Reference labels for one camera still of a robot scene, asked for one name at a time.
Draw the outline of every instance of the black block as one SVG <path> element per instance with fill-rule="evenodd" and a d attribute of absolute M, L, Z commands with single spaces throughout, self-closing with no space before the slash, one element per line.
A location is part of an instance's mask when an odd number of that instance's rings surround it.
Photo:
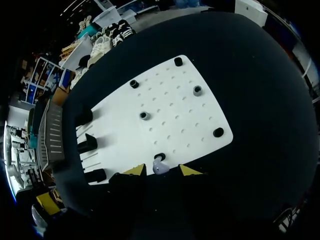
<path fill-rule="evenodd" d="M 86 172 L 84 174 L 87 183 L 102 182 L 107 179 L 106 171 L 103 168 L 99 168 L 93 171 Z"/>
<path fill-rule="evenodd" d="M 75 127 L 90 123 L 94 119 L 91 109 L 87 106 L 82 106 L 82 113 L 75 117 Z"/>
<path fill-rule="evenodd" d="M 136 80 L 132 80 L 130 82 L 130 86 L 134 89 L 136 89 L 137 87 L 139 87 L 139 83 Z"/>
<path fill-rule="evenodd" d="M 79 154 L 83 154 L 98 148 L 97 140 L 94 136 L 85 134 L 86 141 L 80 142 L 77 146 Z"/>
<path fill-rule="evenodd" d="M 181 57 L 176 57 L 176 58 L 174 59 L 174 63 L 175 63 L 175 65 L 176 65 L 177 67 L 182 66 L 183 62 L 182 62 Z"/>

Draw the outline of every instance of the shoe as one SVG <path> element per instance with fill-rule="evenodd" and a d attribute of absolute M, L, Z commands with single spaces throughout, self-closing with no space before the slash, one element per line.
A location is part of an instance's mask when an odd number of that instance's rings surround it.
<path fill-rule="evenodd" d="M 136 34 L 135 30 L 132 29 L 126 20 L 120 20 L 118 25 L 118 30 L 124 40 Z"/>
<path fill-rule="evenodd" d="M 112 37 L 112 47 L 116 47 L 119 44 L 121 44 L 124 41 L 123 37 L 121 36 L 121 33 L 118 29 L 115 29 L 113 31 L 113 37 Z"/>
<path fill-rule="evenodd" d="M 75 77 L 71 81 L 70 89 L 72 90 L 75 85 L 79 82 L 79 80 L 82 78 L 82 76 L 88 71 L 88 68 L 86 67 L 79 67 L 75 70 Z"/>
<path fill-rule="evenodd" d="M 111 42 L 111 38 L 106 35 L 103 35 L 96 40 L 90 54 L 90 59 L 87 63 L 88 69 L 111 50 Z"/>
<path fill-rule="evenodd" d="M 99 31 L 98 31 L 98 32 L 95 34 L 96 39 L 98 39 L 98 38 L 102 37 L 102 35 L 103 35 L 103 34 L 102 34 L 101 32 L 99 32 Z"/>
<path fill-rule="evenodd" d="M 91 42 L 94 44 L 96 41 L 97 41 L 97 36 L 96 35 L 93 35 L 91 38 L 90 38 Z"/>
<path fill-rule="evenodd" d="M 89 16 L 87 16 L 86 19 L 84 20 L 86 27 L 89 27 L 89 25 L 90 25 L 90 23 L 91 23 L 91 18 L 92 18 L 92 16 L 89 15 Z"/>
<path fill-rule="evenodd" d="M 118 30 L 118 24 L 112 23 L 111 25 L 109 25 L 109 26 L 106 28 L 105 32 L 106 32 L 106 31 L 109 31 L 108 37 L 109 37 L 109 38 L 113 38 L 113 37 L 114 37 L 114 32 L 115 32 L 116 30 Z"/>
<path fill-rule="evenodd" d="M 102 33 L 102 35 L 107 35 L 108 37 L 109 37 L 109 35 L 110 35 L 110 31 L 109 31 L 109 29 L 108 29 L 107 26 L 105 26 L 104 28 L 102 28 L 101 33 Z"/>

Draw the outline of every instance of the metal rack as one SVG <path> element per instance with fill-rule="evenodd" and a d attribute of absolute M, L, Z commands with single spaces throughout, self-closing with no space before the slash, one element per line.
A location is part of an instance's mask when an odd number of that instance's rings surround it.
<path fill-rule="evenodd" d="M 39 78 L 38 78 L 38 81 L 37 82 L 33 82 L 34 80 L 34 77 L 36 75 L 36 72 L 37 72 L 37 67 L 39 66 L 39 62 L 40 61 L 43 61 L 44 62 L 44 66 L 43 66 L 43 69 L 41 71 L 41 73 L 39 74 Z M 45 87 L 46 86 L 46 83 L 44 84 L 44 86 L 41 86 L 40 83 L 41 83 L 41 79 L 42 79 L 42 76 L 45 72 L 45 70 L 47 69 L 47 65 L 50 64 L 52 65 L 52 69 L 46 79 L 46 82 L 48 81 L 48 79 L 50 78 L 50 76 L 52 75 L 53 71 L 55 68 L 58 68 L 58 69 L 61 69 L 60 66 L 58 66 L 57 64 L 43 58 L 43 57 L 39 57 L 39 59 L 37 60 L 36 62 L 36 65 L 35 65 L 35 68 L 33 70 L 33 73 L 32 73 L 32 76 L 29 80 L 24 80 L 23 82 L 28 86 L 27 87 L 27 91 L 26 91 L 26 94 L 25 94 L 25 99 L 21 100 L 21 102 L 24 102 L 24 103 L 27 103 L 27 104 L 31 104 L 31 105 L 35 105 L 34 102 L 35 102 L 35 97 L 36 97 L 36 93 L 37 93 L 37 89 L 41 89 L 43 91 L 47 91 L 49 88 Z M 28 96 L 32 93 L 32 91 L 34 91 L 34 94 L 33 94 L 33 97 L 32 97 L 32 101 L 28 101 Z"/>

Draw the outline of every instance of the black peg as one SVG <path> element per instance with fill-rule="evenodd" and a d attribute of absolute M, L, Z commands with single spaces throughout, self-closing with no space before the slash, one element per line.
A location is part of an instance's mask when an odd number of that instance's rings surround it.
<path fill-rule="evenodd" d="M 159 153 L 157 155 L 154 155 L 154 158 L 153 159 L 156 159 L 157 157 L 161 157 L 161 161 L 165 160 L 166 159 L 166 155 L 164 153 Z"/>
<path fill-rule="evenodd" d="M 220 138 L 225 133 L 222 127 L 218 127 L 216 130 L 213 131 L 213 136 L 216 138 Z"/>
<path fill-rule="evenodd" d="M 182 62 L 181 57 L 176 57 L 176 58 L 174 59 L 174 63 L 175 63 L 175 65 L 176 65 L 177 67 L 182 66 L 183 62 Z"/>
<path fill-rule="evenodd" d="M 75 117 L 75 127 L 90 123 L 94 119 L 91 109 L 85 105 L 82 106 L 82 113 Z"/>
<path fill-rule="evenodd" d="M 136 80 L 132 80 L 130 82 L 130 86 L 133 88 L 133 89 L 136 89 L 137 87 L 139 87 L 139 83 L 136 81 Z"/>
<path fill-rule="evenodd" d="M 87 183 L 102 182 L 107 179 L 106 171 L 103 168 L 99 168 L 93 171 L 86 172 L 84 174 Z"/>
<path fill-rule="evenodd" d="M 86 141 L 80 142 L 77 146 L 79 154 L 83 154 L 98 148 L 97 139 L 94 136 L 85 134 Z"/>

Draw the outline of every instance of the white box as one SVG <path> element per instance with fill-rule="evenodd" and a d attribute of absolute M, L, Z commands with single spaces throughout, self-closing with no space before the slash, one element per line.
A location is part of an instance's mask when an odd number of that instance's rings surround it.
<path fill-rule="evenodd" d="M 109 7 L 107 10 L 99 14 L 92 22 L 98 24 L 101 28 L 117 23 L 121 20 L 116 6 Z"/>
<path fill-rule="evenodd" d="M 247 17 L 251 21 L 263 27 L 266 24 L 268 13 L 263 6 L 253 0 L 236 0 L 234 13 Z"/>

